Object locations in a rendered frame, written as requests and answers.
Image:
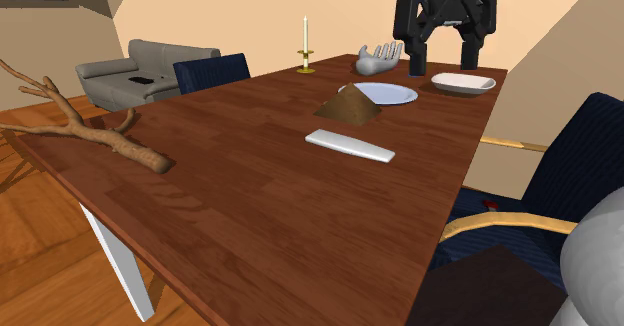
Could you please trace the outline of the white round plate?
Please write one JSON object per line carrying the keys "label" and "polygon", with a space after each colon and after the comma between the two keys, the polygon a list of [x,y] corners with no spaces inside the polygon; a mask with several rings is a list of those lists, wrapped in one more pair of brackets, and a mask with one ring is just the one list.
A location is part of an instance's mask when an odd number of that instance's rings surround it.
{"label": "white round plate", "polygon": [[418,98],[416,91],[396,84],[360,82],[354,86],[376,105],[381,106],[406,104]]}

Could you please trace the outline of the brown pyramid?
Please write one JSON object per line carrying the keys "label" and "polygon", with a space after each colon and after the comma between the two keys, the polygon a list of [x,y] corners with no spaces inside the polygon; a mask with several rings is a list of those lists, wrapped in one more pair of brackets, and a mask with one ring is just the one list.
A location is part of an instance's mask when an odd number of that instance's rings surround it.
{"label": "brown pyramid", "polygon": [[381,112],[378,105],[353,83],[349,83],[330,100],[323,103],[314,115],[362,126]]}

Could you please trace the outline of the grey hand sculpture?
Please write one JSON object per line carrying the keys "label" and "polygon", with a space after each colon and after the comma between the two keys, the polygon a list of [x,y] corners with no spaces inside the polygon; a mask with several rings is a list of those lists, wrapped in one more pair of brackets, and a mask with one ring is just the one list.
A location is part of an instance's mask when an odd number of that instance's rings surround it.
{"label": "grey hand sculpture", "polygon": [[367,51],[367,48],[367,45],[360,48],[355,68],[359,74],[371,76],[392,70],[397,66],[403,43],[396,41],[385,43],[383,46],[377,46],[372,54]]}

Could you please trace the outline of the white candle in brass holder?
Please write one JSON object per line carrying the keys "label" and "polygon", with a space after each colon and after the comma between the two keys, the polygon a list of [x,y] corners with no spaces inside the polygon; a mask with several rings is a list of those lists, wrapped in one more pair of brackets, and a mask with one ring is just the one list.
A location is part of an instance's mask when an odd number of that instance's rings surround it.
{"label": "white candle in brass holder", "polygon": [[297,70],[298,73],[310,74],[314,73],[315,70],[309,66],[309,55],[312,51],[309,49],[309,31],[308,31],[308,18],[303,18],[303,48],[298,51],[298,53],[302,56],[302,67]]}

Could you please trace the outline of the brown tree branch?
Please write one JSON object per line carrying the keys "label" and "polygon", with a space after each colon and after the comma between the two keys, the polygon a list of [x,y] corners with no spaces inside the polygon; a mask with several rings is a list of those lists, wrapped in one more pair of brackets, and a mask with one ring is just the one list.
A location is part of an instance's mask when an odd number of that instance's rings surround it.
{"label": "brown tree branch", "polygon": [[41,125],[41,126],[22,126],[0,123],[0,129],[20,131],[29,134],[56,134],[63,136],[76,136],[80,139],[110,146],[112,151],[133,160],[145,167],[151,169],[155,173],[164,174],[171,167],[172,162],[163,155],[155,152],[149,147],[144,147],[127,139],[123,133],[130,128],[131,122],[134,120],[136,111],[130,108],[127,111],[125,120],[116,128],[111,129],[94,129],[87,127],[82,116],[70,104],[70,102],[60,93],[54,82],[48,77],[43,77],[40,83],[27,75],[24,75],[0,59],[0,67],[14,77],[36,87],[36,89],[20,86],[19,91],[27,94],[41,96],[51,99],[58,108],[67,116],[68,123],[64,126],[59,125]]}

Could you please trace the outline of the grey sofa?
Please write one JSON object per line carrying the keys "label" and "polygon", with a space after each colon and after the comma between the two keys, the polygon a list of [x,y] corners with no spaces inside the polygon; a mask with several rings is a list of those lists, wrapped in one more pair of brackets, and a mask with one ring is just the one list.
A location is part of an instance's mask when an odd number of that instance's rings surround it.
{"label": "grey sofa", "polygon": [[174,64],[219,57],[217,48],[200,48],[133,39],[129,56],[81,64],[76,72],[88,100],[114,112],[181,94]]}

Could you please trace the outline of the white oblong dish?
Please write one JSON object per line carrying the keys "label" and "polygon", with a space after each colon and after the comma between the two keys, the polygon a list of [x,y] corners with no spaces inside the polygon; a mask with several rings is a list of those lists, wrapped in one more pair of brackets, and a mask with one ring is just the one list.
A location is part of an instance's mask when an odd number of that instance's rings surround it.
{"label": "white oblong dish", "polygon": [[481,95],[496,86],[493,78],[461,73],[438,73],[431,82],[441,90],[471,95]]}

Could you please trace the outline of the dark blue chair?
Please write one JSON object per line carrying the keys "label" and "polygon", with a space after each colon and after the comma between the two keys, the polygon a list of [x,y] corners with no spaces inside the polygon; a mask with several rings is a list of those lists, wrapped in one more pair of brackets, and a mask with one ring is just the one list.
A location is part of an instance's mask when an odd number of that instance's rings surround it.
{"label": "dark blue chair", "polygon": [[176,62],[173,67],[183,95],[250,77],[243,53]]}

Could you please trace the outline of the white flat remote control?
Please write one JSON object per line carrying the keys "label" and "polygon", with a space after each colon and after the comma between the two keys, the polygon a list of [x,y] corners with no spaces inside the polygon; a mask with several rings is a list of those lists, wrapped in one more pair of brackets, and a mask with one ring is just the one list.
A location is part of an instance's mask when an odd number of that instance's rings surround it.
{"label": "white flat remote control", "polygon": [[323,129],[317,129],[308,134],[305,141],[341,153],[383,163],[389,163],[395,157],[395,153],[391,150]]}

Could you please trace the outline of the brown wooden table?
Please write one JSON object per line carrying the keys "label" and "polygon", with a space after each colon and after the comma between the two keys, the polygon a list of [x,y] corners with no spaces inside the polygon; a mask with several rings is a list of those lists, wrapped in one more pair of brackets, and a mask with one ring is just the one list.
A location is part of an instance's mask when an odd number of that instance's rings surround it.
{"label": "brown wooden table", "polygon": [[[355,57],[140,106],[128,131],[164,173],[73,137],[22,135],[47,172],[217,326],[404,326],[498,97],[415,90],[362,126],[315,116]],[[323,129],[389,163],[305,141]]]}

